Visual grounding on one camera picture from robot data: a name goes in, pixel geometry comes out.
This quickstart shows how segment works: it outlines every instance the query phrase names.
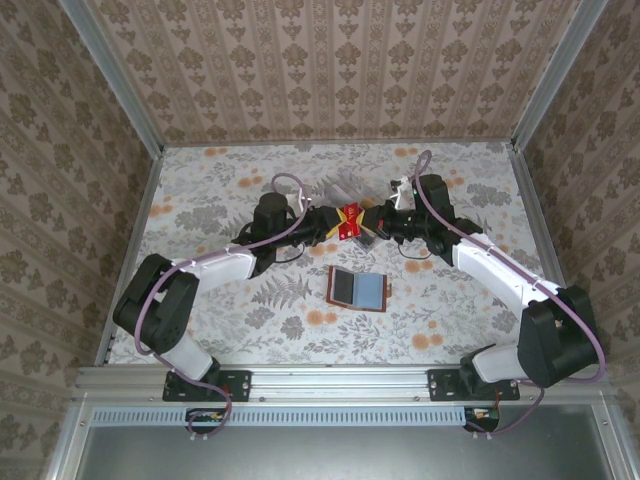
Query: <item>patterned wallpaper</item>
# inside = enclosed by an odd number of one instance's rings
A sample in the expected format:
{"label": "patterned wallpaper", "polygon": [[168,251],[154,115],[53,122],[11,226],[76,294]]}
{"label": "patterned wallpaper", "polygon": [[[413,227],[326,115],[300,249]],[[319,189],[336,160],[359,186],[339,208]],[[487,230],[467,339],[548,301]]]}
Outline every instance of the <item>patterned wallpaper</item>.
{"label": "patterned wallpaper", "polygon": [[0,1],[0,478],[55,446],[149,166],[58,3]]}
{"label": "patterned wallpaper", "polygon": [[640,446],[640,2],[610,1],[525,150]]}
{"label": "patterned wallpaper", "polygon": [[90,0],[166,143],[507,138],[578,0]]}

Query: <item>orange flower pattern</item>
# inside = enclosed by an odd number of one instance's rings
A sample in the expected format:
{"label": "orange flower pattern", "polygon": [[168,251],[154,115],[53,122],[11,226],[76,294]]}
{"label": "orange flower pattern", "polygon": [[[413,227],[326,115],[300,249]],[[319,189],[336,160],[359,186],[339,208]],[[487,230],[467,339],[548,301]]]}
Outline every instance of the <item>orange flower pattern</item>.
{"label": "orange flower pattern", "polygon": [[[321,198],[335,172],[346,168],[384,198],[390,194],[389,180],[410,174],[427,147],[434,153],[431,171],[451,182],[457,214],[494,238],[501,235],[499,243],[520,263],[542,273],[501,143],[170,148],[138,261],[152,252],[191,258],[224,247],[251,220],[277,172],[298,175],[312,196]],[[293,191],[289,183],[282,189]],[[429,253],[420,242],[406,243],[402,250],[412,257]],[[279,259],[296,255],[292,248],[278,251]],[[387,274],[393,286],[387,312],[327,304],[329,265]],[[337,237],[255,279],[208,292],[192,315],[195,338],[223,363],[457,362],[478,346],[518,336],[515,317],[499,300],[438,257],[405,259],[393,242],[363,255]],[[111,361],[144,361],[133,352],[131,337],[118,333]]]}

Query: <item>purple cable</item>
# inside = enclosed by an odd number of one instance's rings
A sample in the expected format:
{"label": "purple cable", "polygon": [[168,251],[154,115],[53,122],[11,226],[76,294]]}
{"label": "purple cable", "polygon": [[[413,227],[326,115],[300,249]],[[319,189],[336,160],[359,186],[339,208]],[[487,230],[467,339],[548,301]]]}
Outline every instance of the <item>purple cable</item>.
{"label": "purple cable", "polygon": [[[427,168],[427,166],[429,165],[429,162],[431,161],[432,156],[433,155],[431,154],[431,150],[425,150],[418,156],[418,161],[416,163],[416,170],[415,170],[416,179],[419,179],[420,174]],[[593,345],[594,350],[596,351],[596,356],[598,357],[598,371],[594,376],[589,378],[569,377],[566,380],[570,382],[575,382],[575,383],[592,383],[600,380],[602,376],[605,374],[606,363],[604,358],[604,351],[602,350],[600,343],[598,343],[598,339],[593,334],[591,329],[587,326],[587,324],[584,323],[584,321],[573,310],[571,310],[562,300],[560,300],[555,293],[553,293],[551,290],[546,288],[544,285],[539,284],[538,283],[539,279],[537,277],[529,275],[526,270],[523,270],[519,265],[513,263],[513,261],[509,257],[502,255],[497,250],[491,248],[489,245],[484,244],[480,240],[473,238],[470,235],[467,235],[463,231],[451,225],[444,218],[442,218],[442,216],[440,216],[440,214],[435,210],[435,208],[433,208],[433,206],[427,200],[427,197],[422,190],[422,185],[420,184],[420,181],[416,181],[416,189],[418,190],[418,194],[420,195],[420,198],[424,202],[425,206],[427,207],[431,215],[433,215],[436,218],[436,220],[438,220],[442,225],[447,227],[450,231],[452,231],[456,235],[459,235],[461,238],[464,238],[465,240],[473,243],[474,245],[481,248],[488,254],[491,254],[495,258],[500,260],[500,262],[502,262],[504,265],[506,265],[511,270],[513,270],[517,275],[523,278],[527,283],[532,285],[534,288],[537,288],[543,294],[545,294],[548,298],[550,298],[551,301],[553,301],[556,305],[558,305],[558,307],[560,307],[567,315],[569,315],[569,317],[574,322],[578,324],[578,327],[580,327],[580,329],[584,332],[584,334],[587,336],[587,338],[591,342],[591,345]]]}
{"label": "purple cable", "polygon": [[[216,426],[207,435],[213,436],[213,435],[216,435],[216,434],[220,433],[220,431],[224,428],[224,426],[229,421],[229,418],[231,418],[231,411],[232,411],[233,407],[232,407],[232,403],[231,403],[231,397],[229,396],[229,394],[227,392],[225,392],[224,390],[222,390],[220,387],[217,387],[217,386],[212,385],[210,383],[198,382],[197,380],[193,380],[192,378],[187,377],[184,373],[182,373],[180,370],[176,369],[173,365],[171,365],[170,362],[166,361],[160,355],[156,355],[154,353],[153,356],[155,357],[156,360],[158,360],[160,363],[166,365],[170,370],[172,370],[176,375],[178,375],[185,382],[189,382],[191,385],[195,385],[196,387],[202,387],[202,388],[206,388],[208,390],[213,390],[214,392],[216,392],[219,395],[221,395],[222,398],[224,398],[224,401],[226,403],[225,416],[222,418],[222,420],[220,421],[218,426]],[[193,419],[195,418],[195,416],[192,415],[191,418],[189,418],[189,422],[187,424],[187,430],[189,431],[189,433],[194,434],[194,435],[196,434],[193,431]]]}
{"label": "purple cable", "polygon": [[[263,247],[264,245],[268,245],[269,243],[275,242],[280,240],[283,237],[286,237],[287,235],[289,235],[291,232],[293,232],[296,228],[298,228],[298,225],[300,225],[300,223],[302,223],[302,220],[304,219],[304,216],[307,214],[307,210],[309,208],[309,200],[307,199],[307,191],[306,188],[304,186],[304,184],[302,183],[302,181],[300,181],[300,179],[298,177],[296,177],[295,175],[292,175],[290,173],[278,173],[277,175],[275,175],[272,179],[271,179],[271,186],[273,187],[273,189],[275,191],[277,191],[276,186],[275,186],[275,181],[280,178],[280,177],[286,177],[286,178],[291,178],[292,180],[294,180],[298,186],[300,187],[300,192],[302,194],[302,198],[303,198],[303,204],[304,207],[302,209],[302,213],[300,214],[300,216],[296,219],[296,221],[293,223],[293,225],[291,225],[291,227],[289,227],[288,229],[286,229],[284,232],[281,232],[277,235],[274,235],[271,238],[268,238],[266,240],[261,240],[259,242],[255,242],[252,243],[250,245],[238,245],[236,247],[232,247],[232,248],[225,248],[224,250],[218,250],[217,252],[213,252],[213,253],[209,253],[209,254],[205,254],[202,255],[200,257],[196,257],[193,260],[185,260],[183,262],[180,262],[176,265],[174,265],[173,267],[171,267],[169,270],[167,270],[156,282],[156,284],[153,286],[153,288],[151,288],[151,291],[149,292],[149,295],[147,296],[147,298],[144,301],[144,304],[142,305],[142,309],[140,309],[140,314],[138,315],[138,320],[136,321],[136,326],[133,332],[133,342],[134,345],[136,347],[136,351],[140,354],[140,355],[151,355],[153,353],[152,350],[147,350],[142,346],[142,342],[140,341],[140,334],[142,332],[142,325],[144,323],[144,318],[147,315],[147,312],[149,311],[149,308],[151,307],[151,302],[153,301],[154,297],[156,296],[156,294],[160,291],[160,289],[162,288],[162,285],[164,285],[164,283],[169,279],[169,277],[171,277],[171,275],[173,275],[175,272],[177,272],[178,270],[188,267],[190,265],[196,265],[202,261],[205,260],[211,260],[213,258],[216,257],[221,257],[221,256],[225,256],[225,255],[230,255],[236,252],[240,252],[240,251],[245,251],[251,248],[258,248],[258,247]],[[202,388],[207,388],[209,390],[213,390],[214,392],[219,393],[220,395],[222,395],[225,399],[225,402],[227,404],[227,408],[226,408],[226,415],[224,416],[224,418],[222,419],[222,421],[220,422],[220,424],[213,429],[213,431],[210,433],[210,435],[215,435],[217,434],[220,430],[222,430],[222,428],[224,427],[224,425],[227,423],[229,416],[231,415],[231,398],[229,397],[229,395],[223,391],[222,389],[220,389],[219,387],[215,386],[215,385],[211,385],[209,383],[204,383],[204,382],[199,382],[197,380],[194,380],[192,378],[189,378],[188,376],[186,376],[184,373],[182,373],[180,370],[178,370],[174,365],[172,365],[169,361],[165,360],[164,358],[160,357],[159,355],[156,355],[155,353],[153,353],[153,356],[162,364],[166,365],[170,370],[172,370],[173,372],[175,372],[176,375],[178,375],[180,378],[182,378],[184,381],[195,385],[196,387],[202,387]],[[193,431],[191,430],[191,424],[192,422],[189,422],[189,429],[191,431],[191,433],[193,433]]]}
{"label": "purple cable", "polygon": [[[531,383],[531,382],[521,382],[525,385],[529,385],[532,387],[538,387],[538,385],[536,385],[535,383]],[[518,420],[516,420],[515,422],[507,425],[506,427],[502,427],[499,428],[497,430],[494,430],[493,432],[487,432],[484,428],[482,428],[480,425],[470,422],[467,420],[467,425],[472,426],[473,428],[475,428],[476,430],[478,430],[481,433],[486,433],[487,435],[501,435],[503,433],[507,433],[510,432],[511,430],[513,430],[514,428],[516,428],[517,426],[521,425],[522,423],[524,423],[524,421],[529,418],[529,416],[535,411],[536,408],[538,408],[540,406],[540,402],[542,402],[542,399],[544,398],[544,388],[542,387],[538,387],[540,389],[540,395],[538,395],[538,398],[536,398],[536,401],[533,402],[533,404],[529,407],[529,409],[524,412],[522,414],[522,416],[520,418],[518,418]]]}

